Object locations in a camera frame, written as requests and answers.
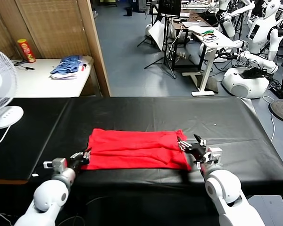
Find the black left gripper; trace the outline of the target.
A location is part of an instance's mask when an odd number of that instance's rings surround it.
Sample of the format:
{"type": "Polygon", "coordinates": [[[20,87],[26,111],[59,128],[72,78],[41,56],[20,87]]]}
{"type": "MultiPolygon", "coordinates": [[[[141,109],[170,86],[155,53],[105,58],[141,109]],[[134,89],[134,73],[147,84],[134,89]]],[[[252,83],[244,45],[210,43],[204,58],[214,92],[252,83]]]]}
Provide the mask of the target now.
{"type": "Polygon", "coordinates": [[[91,148],[87,148],[83,152],[77,152],[70,156],[70,168],[80,170],[83,165],[88,165],[90,162],[91,148]]]}

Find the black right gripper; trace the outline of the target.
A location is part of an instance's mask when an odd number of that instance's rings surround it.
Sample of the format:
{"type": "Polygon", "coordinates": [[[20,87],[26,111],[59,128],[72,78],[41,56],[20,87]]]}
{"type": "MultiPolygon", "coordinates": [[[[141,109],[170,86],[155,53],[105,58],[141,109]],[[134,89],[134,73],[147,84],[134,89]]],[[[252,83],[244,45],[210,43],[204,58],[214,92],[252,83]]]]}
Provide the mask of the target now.
{"type": "Polygon", "coordinates": [[[207,152],[207,141],[197,134],[194,134],[194,137],[199,144],[189,144],[180,137],[177,137],[179,148],[182,151],[187,150],[187,153],[194,157],[194,162],[208,162],[210,153],[207,152]]]}

